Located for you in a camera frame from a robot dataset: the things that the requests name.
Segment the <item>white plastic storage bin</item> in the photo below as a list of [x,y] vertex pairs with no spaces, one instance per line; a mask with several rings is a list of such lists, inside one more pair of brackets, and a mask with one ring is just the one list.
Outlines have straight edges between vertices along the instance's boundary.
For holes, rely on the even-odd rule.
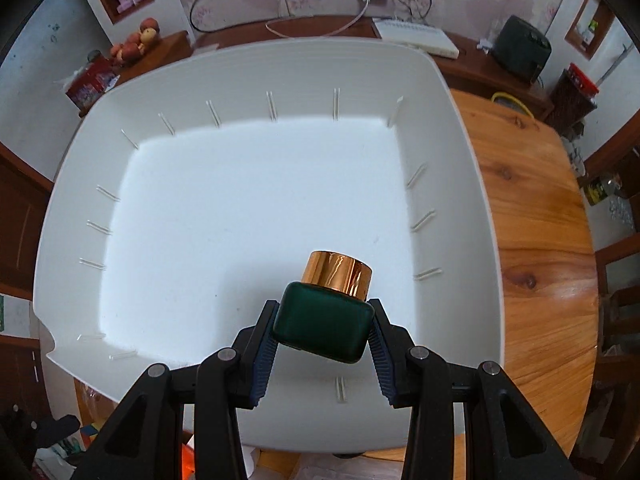
[[315,250],[367,263],[417,344],[503,361],[487,194],[430,56],[289,39],[154,70],[96,102],[55,179],[34,285],[49,359],[119,400],[154,363],[230,346]]

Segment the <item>green bottle gold cap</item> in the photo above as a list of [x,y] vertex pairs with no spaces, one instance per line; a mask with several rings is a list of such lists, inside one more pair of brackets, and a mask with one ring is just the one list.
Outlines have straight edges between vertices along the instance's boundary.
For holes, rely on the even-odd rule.
[[286,286],[273,338],[315,356],[357,363],[374,317],[367,303],[371,278],[365,263],[339,252],[315,250],[302,278]]

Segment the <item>red tissue box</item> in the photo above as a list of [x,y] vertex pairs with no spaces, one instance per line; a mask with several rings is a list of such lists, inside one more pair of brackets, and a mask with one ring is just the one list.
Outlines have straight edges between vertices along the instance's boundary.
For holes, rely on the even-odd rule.
[[98,56],[64,84],[64,93],[78,110],[86,112],[118,80],[119,74],[111,61]]

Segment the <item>bowl of peaches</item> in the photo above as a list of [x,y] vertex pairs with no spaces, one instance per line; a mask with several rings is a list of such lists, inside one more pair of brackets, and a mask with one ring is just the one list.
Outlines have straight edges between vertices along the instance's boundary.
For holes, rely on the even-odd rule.
[[119,66],[136,64],[160,42],[160,23],[155,18],[143,20],[121,44],[113,44],[110,58]]

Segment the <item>yellow waste bin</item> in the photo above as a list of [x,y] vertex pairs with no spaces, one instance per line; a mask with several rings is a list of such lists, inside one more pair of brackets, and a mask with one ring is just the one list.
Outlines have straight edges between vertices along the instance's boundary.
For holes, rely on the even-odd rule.
[[510,108],[510,110],[514,110],[514,112],[518,112],[529,118],[534,118],[532,111],[521,100],[508,92],[495,92],[490,100],[495,104]]

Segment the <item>black speaker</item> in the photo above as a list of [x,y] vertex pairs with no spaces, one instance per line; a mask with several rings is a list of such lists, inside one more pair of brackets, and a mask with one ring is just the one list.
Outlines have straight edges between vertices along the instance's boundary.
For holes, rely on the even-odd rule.
[[551,53],[548,38],[516,15],[506,20],[490,51],[499,66],[526,84],[537,81]]

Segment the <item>red-lidded dark container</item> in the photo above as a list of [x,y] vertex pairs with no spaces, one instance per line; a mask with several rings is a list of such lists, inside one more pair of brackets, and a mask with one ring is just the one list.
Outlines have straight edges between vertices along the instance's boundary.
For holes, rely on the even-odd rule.
[[563,133],[597,108],[598,93],[596,84],[575,63],[570,63],[550,93],[552,110],[544,122]]

